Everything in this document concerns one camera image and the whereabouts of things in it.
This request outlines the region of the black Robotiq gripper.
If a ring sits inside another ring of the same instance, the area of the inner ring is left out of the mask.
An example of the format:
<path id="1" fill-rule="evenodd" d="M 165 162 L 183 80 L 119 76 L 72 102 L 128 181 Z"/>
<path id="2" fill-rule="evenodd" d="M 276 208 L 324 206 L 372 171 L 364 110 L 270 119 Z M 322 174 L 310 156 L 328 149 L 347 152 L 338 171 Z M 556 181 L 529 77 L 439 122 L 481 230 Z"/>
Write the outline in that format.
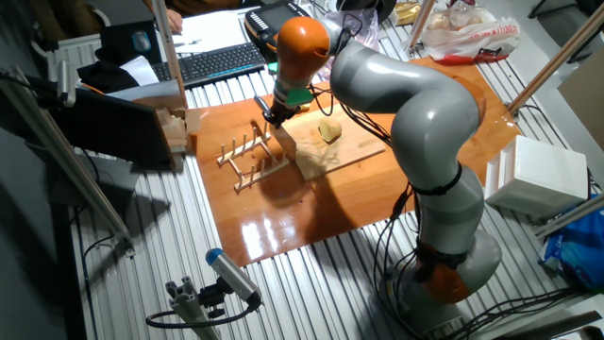
<path id="1" fill-rule="evenodd" d="M 284 122 L 293 118 L 299 112 L 299 106 L 288 108 L 284 104 L 274 100 L 267 113 L 267 122 L 273 128 L 280 128 Z"/>

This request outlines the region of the person's bare hand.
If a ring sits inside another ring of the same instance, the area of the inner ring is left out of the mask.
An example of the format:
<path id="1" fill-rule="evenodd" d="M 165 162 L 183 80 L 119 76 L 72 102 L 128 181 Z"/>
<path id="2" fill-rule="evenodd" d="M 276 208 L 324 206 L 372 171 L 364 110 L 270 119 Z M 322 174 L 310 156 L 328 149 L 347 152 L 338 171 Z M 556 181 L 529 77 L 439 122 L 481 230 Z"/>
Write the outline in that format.
<path id="1" fill-rule="evenodd" d="M 183 30 L 183 18 L 182 16 L 172 9 L 166 9 L 166 15 L 168 18 L 169 27 L 173 34 L 180 35 Z"/>

